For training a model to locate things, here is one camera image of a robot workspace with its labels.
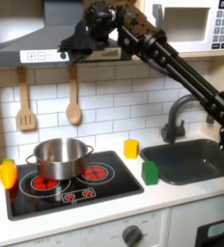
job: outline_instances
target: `gray sink basin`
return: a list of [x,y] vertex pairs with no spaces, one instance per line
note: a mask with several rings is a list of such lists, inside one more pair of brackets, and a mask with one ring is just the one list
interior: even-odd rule
[[142,149],[140,156],[153,161],[159,177],[171,184],[224,177],[224,152],[217,143],[200,139]]

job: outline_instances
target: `stove knob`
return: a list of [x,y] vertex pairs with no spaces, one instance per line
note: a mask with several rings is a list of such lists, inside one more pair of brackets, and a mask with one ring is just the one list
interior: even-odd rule
[[128,247],[135,246],[142,236],[141,230],[137,226],[129,226],[123,232],[123,240]]

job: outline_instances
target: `black stovetop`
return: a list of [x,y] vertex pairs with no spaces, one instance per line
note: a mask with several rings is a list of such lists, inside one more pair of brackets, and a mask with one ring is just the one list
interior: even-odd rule
[[71,180],[45,180],[37,165],[17,166],[16,186],[6,192],[8,217],[28,217],[142,193],[144,190],[113,151],[88,156],[88,168]]

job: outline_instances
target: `wooden spoon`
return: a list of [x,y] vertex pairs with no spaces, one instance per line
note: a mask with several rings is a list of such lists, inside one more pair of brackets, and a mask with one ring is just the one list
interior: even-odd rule
[[67,118],[70,124],[80,124],[82,114],[77,104],[77,67],[70,67],[70,104],[67,108]]
[[29,130],[36,128],[36,117],[29,108],[28,93],[26,84],[27,68],[21,67],[16,69],[19,90],[20,90],[20,101],[21,109],[16,116],[16,124],[20,130]]

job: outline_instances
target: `robotic arm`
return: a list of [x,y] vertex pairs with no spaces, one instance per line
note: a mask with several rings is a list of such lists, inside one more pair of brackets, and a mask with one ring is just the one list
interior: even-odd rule
[[61,42],[59,52],[68,52],[71,63],[82,61],[93,51],[102,50],[108,44],[108,35],[117,29],[118,46],[182,83],[221,124],[219,145],[224,150],[224,93],[219,93],[179,57],[164,31],[155,28],[134,5],[125,0],[112,1],[92,4],[77,23],[73,36]]

